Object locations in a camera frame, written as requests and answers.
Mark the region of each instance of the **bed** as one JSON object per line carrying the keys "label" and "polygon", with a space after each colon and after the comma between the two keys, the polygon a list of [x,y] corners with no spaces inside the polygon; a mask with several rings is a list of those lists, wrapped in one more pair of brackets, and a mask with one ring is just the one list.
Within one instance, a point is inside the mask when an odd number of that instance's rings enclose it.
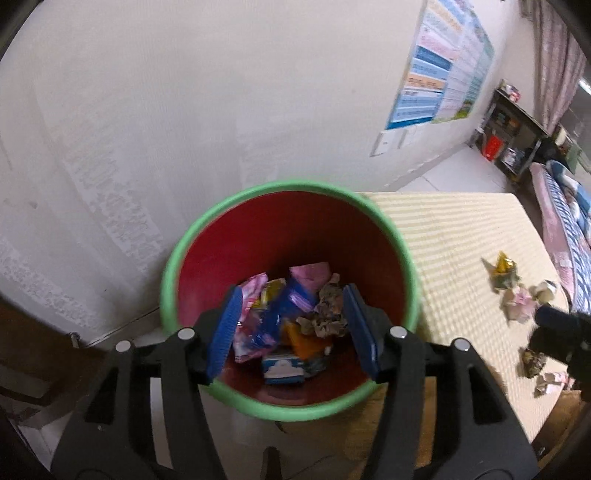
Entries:
{"label": "bed", "polygon": [[568,296],[570,309],[591,314],[591,248],[546,167],[534,163],[530,172],[542,213],[544,246]]}

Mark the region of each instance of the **crumpled paper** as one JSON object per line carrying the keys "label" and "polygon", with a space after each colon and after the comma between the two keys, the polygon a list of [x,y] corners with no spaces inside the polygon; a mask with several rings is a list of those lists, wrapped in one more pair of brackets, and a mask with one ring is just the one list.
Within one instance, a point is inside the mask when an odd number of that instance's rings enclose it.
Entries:
{"label": "crumpled paper", "polygon": [[319,292],[320,301],[310,318],[298,317],[304,335],[325,338],[331,335],[342,337],[348,331],[347,319],[343,315],[343,289],[339,287],[340,275],[333,273],[329,282]]}
{"label": "crumpled paper", "polygon": [[535,385],[537,395],[559,393],[564,388],[570,390],[574,384],[574,378],[570,378],[567,372],[550,372],[538,375]]}
{"label": "crumpled paper", "polygon": [[547,361],[548,355],[534,352],[529,348],[525,348],[521,354],[521,362],[523,363],[525,376],[527,378],[534,378],[538,375],[546,365]]}

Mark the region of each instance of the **blue wrapper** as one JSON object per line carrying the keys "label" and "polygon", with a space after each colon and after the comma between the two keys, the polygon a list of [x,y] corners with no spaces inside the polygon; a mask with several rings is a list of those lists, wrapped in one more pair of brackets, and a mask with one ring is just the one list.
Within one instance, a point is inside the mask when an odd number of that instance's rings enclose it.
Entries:
{"label": "blue wrapper", "polygon": [[267,310],[261,313],[261,323],[252,335],[251,348],[273,348],[279,343],[281,320],[293,320],[309,313],[316,305],[316,296],[297,280],[290,278]]}

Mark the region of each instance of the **light switch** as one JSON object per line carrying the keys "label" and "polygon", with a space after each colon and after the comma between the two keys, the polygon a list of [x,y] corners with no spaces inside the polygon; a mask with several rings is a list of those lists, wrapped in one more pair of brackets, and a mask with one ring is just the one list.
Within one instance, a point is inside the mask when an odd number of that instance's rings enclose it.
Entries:
{"label": "light switch", "polygon": [[375,141],[374,150],[371,153],[371,157],[377,157],[382,153],[386,153],[390,148],[398,148],[402,131],[400,129],[383,130],[378,135],[378,139]]}

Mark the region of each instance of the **table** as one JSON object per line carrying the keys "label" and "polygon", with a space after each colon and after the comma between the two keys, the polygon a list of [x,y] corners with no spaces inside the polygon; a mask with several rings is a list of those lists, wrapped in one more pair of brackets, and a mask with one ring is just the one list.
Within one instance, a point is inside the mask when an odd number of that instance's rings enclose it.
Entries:
{"label": "table", "polygon": [[[507,322],[501,295],[491,288],[485,262],[496,263],[499,250],[503,250],[517,262],[518,274],[527,286],[542,280],[560,281],[517,198],[507,193],[363,195],[392,219],[411,251],[422,288],[419,334],[444,345],[459,336],[468,338],[500,373],[508,400],[532,441],[558,394],[534,398],[535,379],[520,376],[519,349],[527,346],[534,323]],[[568,309],[561,290],[553,304]],[[545,371],[565,369],[565,365],[549,359]],[[427,396],[431,387],[427,384]],[[283,425],[289,433],[332,443],[350,459],[365,459],[383,398],[382,387],[366,402],[341,414]]]}

